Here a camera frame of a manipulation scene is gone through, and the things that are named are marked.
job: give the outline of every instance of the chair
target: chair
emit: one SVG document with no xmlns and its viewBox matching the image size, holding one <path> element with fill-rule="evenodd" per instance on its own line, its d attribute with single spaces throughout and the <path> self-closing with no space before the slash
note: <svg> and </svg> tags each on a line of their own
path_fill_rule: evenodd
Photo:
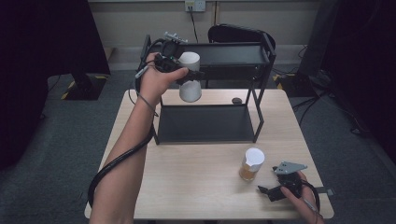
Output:
<svg viewBox="0 0 396 224">
<path fill-rule="evenodd" d="M 244 26 L 222 23 L 210 27 L 207 32 L 207 37 L 209 39 L 209 43 L 261 42 L 265 50 L 268 52 L 271 62 L 270 67 L 272 68 L 276 56 L 276 42 L 264 31 Z M 263 84 L 266 85 L 267 80 L 264 80 L 265 78 L 266 76 L 262 76 L 261 82 L 259 84 L 260 87 Z M 209 80 L 206 80 L 205 87 L 208 88 L 208 86 Z"/>
</svg>

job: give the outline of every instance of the black metal rack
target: black metal rack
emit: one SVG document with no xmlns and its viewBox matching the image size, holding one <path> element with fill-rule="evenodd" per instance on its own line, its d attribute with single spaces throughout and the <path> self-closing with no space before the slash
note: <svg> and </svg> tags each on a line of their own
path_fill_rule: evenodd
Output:
<svg viewBox="0 0 396 224">
<path fill-rule="evenodd" d="M 209 80 L 248 80 L 250 87 L 242 104 L 166 105 L 161 99 L 161 115 L 156 144 L 240 143 L 253 142 L 264 124 L 260 103 L 276 54 L 267 34 L 263 42 L 185 44 L 185 51 L 200 55 L 200 71 Z M 142 55 L 149 49 L 149 35 Z M 160 46 L 150 48 L 159 51 Z M 255 92 L 255 83 L 260 93 Z M 252 96 L 260 119 L 253 131 L 248 102 Z"/>
</svg>

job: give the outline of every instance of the gray carpet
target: gray carpet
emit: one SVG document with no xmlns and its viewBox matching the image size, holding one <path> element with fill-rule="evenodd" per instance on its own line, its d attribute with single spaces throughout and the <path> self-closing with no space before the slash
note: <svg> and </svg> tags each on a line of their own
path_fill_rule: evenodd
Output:
<svg viewBox="0 0 396 224">
<path fill-rule="evenodd" d="M 49 86 L 55 86 L 30 146 L 16 166 L 0 172 L 0 223 L 88 222 L 84 217 L 87 189 L 133 74 L 113 71 L 99 100 L 92 102 L 60 100 L 72 78 L 49 79 Z M 210 85 L 235 88 L 237 83 Z M 270 79 L 268 88 L 274 87 Z M 290 103 L 305 99 L 290 98 Z M 305 109 L 296 111 L 297 119 Z M 350 132 L 354 125 L 329 95 L 317 101 L 302 121 L 323 183 L 335 192 L 330 197 L 335 216 L 327 223 L 396 223 L 394 170 L 379 159 L 374 139 Z"/>
</svg>

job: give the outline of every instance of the human arm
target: human arm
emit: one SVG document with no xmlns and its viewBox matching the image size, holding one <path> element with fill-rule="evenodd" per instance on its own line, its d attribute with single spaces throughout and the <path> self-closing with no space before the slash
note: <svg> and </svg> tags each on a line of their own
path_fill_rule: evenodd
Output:
<svg viewBox="0 0 396 224">
<path fill-rule="evenodd" d="M 148 56 L 148 62 L 154 54 Z M 188 69 L 161 73 L 151 63 L 142 76 L 140 96 L 128 118 L 119 139 L 108 155 L 105 165 L 119 155 L 139 144 L 149 133 L 154 111 L 161 95 L 169 84 L 184 77 Z M 94 194 L 90 223 L 133 223 L 134 207 L 140 190 L 147 146 L 137 151 L 111 170 L 98 184 Z"/>
<path fill-rule="evenodd" d="M 302 172 L 299 171 L 298 174 L 302 180 L 306 181 L 306 176 Z M 317 206 L 315 204 L 314 194 L 312 193 L 312 190 L 308 186 L 305 185 L 302 186 L 302 194 L 301 194 L 302 197 L 299 199 L 296 198 L 294 194 L 291 193 L 291 191 L 285 187 L 281 187 L 280 190 L 294 205 L 294 207 L 300 213 L 300 215 L 306 221 L 306 223 L 324 224 L 323 217 L 318 212 Z M 304 200 L 307 200 L 307 202 L 316 209 L 316 212 L 312 210 Z"/>
</svg>

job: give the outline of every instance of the forearm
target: forearm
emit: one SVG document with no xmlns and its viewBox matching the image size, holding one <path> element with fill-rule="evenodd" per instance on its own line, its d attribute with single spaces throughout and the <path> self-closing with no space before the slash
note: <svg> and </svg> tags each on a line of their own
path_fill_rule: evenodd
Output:
<svg viewBox="0 0 396 224">
<path fill-rule="evenodd" d="M 141 99 L 136 101 L 106 164 L 139 144 L 149 133 L 153 111 Z M 99 183 L 95 192 L 91 223 L 131 223 L 143 177 L 147 147 L 120 163 Z"/>
</svg>

